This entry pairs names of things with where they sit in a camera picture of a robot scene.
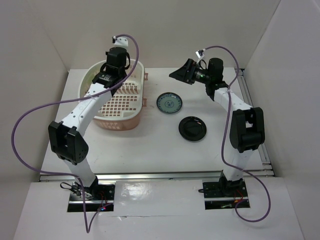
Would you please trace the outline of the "blue patterned plate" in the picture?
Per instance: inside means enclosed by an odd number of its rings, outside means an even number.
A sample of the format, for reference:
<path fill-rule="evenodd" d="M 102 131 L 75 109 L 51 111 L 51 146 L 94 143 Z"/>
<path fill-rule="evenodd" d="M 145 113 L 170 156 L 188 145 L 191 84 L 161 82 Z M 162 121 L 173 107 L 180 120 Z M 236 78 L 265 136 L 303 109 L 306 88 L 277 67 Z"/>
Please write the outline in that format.
<path fill-rule="evenodd" d="M 175 114 L 183 106 L 182 98 L 173 92 L 164 92 L 156 99 L 157 108 L 165 114 Z"/>

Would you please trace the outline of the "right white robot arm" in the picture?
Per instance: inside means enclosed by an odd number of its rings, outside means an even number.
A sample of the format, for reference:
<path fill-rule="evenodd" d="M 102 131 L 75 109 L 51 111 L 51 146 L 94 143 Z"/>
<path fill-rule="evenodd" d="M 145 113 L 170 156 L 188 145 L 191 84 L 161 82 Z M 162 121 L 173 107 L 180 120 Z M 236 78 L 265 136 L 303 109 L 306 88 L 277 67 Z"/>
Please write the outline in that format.
<path fill-rule="evenodd" d="M 241 100 L 224 81 L 224 62 L 211 58 L 206 68 L 193 59 L 169 74 L 170 78 L 192 85 L 199 82 L 205 85 L 210 99 L 221 105 L 228 113 L 228 139 L 233 147 L 231 159 L 221 171 L 218 187 L 204 190 L 205 194 L 218 193 L 221 197 L 232 197 L 243 186 L 243 170 L 255 150 L 265 141 L 264 114 L 260 107 L 252 107 Z"/>

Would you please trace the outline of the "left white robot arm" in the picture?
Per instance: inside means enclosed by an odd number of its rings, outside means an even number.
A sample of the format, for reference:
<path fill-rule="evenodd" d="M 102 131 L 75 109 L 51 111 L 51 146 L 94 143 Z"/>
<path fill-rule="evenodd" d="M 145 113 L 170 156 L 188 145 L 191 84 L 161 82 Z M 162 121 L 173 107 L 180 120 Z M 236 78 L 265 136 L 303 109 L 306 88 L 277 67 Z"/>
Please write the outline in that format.
<path fill-rule="evenodd" d="M 48 126 L 52 152 L 63 160 L 75 175 L 76 186 L 88 200 L 98 196 L 98 178 L 87 161 L 89 146 L 84 140 L 85 132 L 102 106 L 122 86 L 130 67 L 130 55 L 123 47 L 112 47 L 106 52 L 106 62 L 94 76 L 91 85 L 77 106 L 60 122 Z"/>

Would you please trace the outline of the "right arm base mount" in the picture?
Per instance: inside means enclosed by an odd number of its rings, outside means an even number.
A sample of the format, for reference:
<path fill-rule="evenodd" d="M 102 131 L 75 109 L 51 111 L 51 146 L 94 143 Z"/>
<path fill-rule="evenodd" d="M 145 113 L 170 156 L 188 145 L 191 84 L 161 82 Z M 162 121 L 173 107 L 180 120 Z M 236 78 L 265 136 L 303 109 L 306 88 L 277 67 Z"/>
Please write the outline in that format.
<path fill-rule="evenodd" d="M 244 181 L 240 186 L 227 191 L 223 191 L 218 182 L 203 182 L 198 192 L 203 194 L 206 210 L 234 209 L 236 204 L 240 209 L 251 207 Z"/>

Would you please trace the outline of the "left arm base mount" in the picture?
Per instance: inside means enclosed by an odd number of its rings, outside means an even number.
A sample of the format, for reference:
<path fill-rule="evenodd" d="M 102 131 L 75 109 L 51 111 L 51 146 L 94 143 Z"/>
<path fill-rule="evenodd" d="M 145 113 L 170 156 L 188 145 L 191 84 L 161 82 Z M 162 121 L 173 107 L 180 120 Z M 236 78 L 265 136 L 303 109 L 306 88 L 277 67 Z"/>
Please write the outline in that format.
<path fill-rule="evenodd" d="M 80 186 L 75 182 L 73 184 L 61 182 L 60 188 L 70 191 L 68 200 L 68 213 L 83 212 L 83 195 Z M 101 208 L 101 212 L 114 211 L 115 184 L 101 184 L 96 193 L 85 193 L 85 207 L 87 212 L 96 212 Z"/>

